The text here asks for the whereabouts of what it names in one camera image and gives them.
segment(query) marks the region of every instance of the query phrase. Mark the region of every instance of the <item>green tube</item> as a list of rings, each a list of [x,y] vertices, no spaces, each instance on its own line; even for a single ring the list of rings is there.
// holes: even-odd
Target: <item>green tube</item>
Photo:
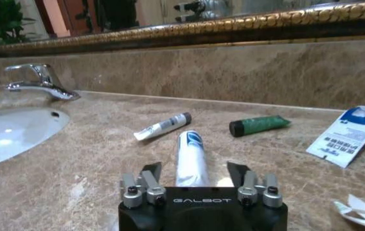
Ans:
[[[282,128],[288,123],[291,122],[279,115],[236,120],[230,123],[230,133],[234,137],[242,137],[260,131]]]

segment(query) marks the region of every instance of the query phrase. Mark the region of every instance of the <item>mirror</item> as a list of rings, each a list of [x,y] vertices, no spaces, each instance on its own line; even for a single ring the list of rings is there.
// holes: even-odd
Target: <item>mirror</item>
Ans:
[[[53,39],[104,35],[160,25],[172,31],[172,26],[187,23],[291,12],[296,9],[308,12],[310,9],[324,7],[331,10],[332,6],[354,2],[358,1],[0,0],[0,45],[6,48],[9,44],[33,41],[48,41],[52,44],[49,40]]]

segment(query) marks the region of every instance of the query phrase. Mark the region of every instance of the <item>black tube cap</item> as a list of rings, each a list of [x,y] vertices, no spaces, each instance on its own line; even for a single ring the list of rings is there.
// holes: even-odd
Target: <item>black tube cap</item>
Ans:
[[[191,123],[191,114],[189,113],[183,113],[184,119],[185,119],[185,125]]]
[[[234,137],[242,137],[244,135],[244,125],[240,120],[230,123],[230,133]]]

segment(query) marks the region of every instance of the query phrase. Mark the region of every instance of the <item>white toothpaste tube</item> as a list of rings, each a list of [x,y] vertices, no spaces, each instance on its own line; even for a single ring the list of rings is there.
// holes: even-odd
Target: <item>white toothpaste tube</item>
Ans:
[[[167,132],[180,128],[181,126],[189,123],[191,115],[189,113],[185,112],[159,122],[157,124],[151,125],[149,127],[144,128],[140,132],[135,132],[133,136],[139,141],[141,141],[161,134],[165,134]]]
[[[346,110],[306,152],[346,167],[365,146],[365,106]]]
[[[201,138],[195,131],[177,137],[176,187],[209,186]]]

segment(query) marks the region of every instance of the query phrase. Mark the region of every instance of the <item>sink drain hole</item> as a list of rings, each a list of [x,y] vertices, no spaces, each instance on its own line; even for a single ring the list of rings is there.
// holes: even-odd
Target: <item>sink drain hole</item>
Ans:
[[[57,114],[56,112],[52,112],[50,116],[54,117],[54,118],[60,118],[60,114]]]

